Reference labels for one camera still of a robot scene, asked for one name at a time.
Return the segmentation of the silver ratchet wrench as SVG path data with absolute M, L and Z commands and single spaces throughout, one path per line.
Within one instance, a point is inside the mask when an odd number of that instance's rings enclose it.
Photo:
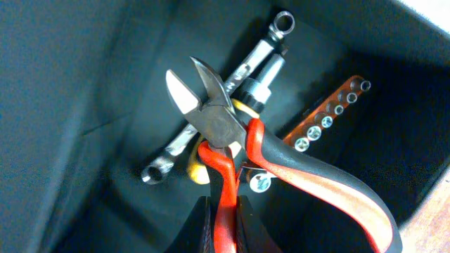
M 295 18 L 289 11 L 277 13 L 269 25 L 267 35 L 259 40 L 242 63 L 230 74 L 223 84 L 224 91 L 231 95 L 239 89 L 247 78 L 255 78 L 263 65 L 275 53 L 286 52 L 285 37 L 295 28 Z M 184 151 L 197 130 L 187 124 L 163 151 L 141 168 L 141 179 L 148 185 L 163 182 L 172 170 L 178 156 Z

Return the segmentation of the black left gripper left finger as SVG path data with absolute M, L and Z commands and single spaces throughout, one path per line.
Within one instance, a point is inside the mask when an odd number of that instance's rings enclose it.
M 199 197 L 186 222 L 166 253 L 212 253 L 212 219 L 210 198 Z

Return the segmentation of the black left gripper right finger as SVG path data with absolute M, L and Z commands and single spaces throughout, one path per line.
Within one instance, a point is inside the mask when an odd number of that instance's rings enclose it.
M 248 197 L 238 196 L 237 204 L 237 252 L 281 253 L 281 249 L 255 214 Z

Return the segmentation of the yellow black stubby screwdriver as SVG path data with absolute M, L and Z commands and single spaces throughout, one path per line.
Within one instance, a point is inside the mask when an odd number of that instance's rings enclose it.
M 284 55 L 285 52 L 273 54 L 263 65 L 259 74 L 255 78 L 247 78 L 240 87 L 238 95 L 231 99 L 236 114 L 242 122 L 247 124 L 251 118 L 259 118 L 271 96 L 269 87 L 285 65 Z M 194 183 L 205 185 L 210 183 L 210 179 L 205 165 L 197 154 L 198 146 L 202 142 L 203 137 L 200 137 L 195 143 L 186 171 Z

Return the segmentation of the red diagonal cutting pliers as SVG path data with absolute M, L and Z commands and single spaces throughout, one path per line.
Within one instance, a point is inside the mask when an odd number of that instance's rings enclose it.
M 351 217 L 374 252 L 402 251 L 396 221 L 375 191 L 351 174 L 289 147 L 260 119 L 243 123 L 221 77 L 203 60 L 191 60 L 207 91 L 206 103 L 172 70 L 166 71 L 165 82 L 172 102 L 204 137 L 198 154 L 210 178 L 214 252 L 237 252 L 238 174 L 233 153 L 240 151 L 280 180 Z

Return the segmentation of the orange socket rail set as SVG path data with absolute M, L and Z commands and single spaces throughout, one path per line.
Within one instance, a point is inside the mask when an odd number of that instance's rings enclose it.
M 297 152 L 305 152 L 313 142 L 320 139 L 326 129 L 332 127 L 335 118 L 342 115 L 349 105 L 355 104 L 371 86 L 369 80 L 359 75 L 350 77 L 331 95 L 306 112 L 300 123 L 283 138 L 283 142 Z

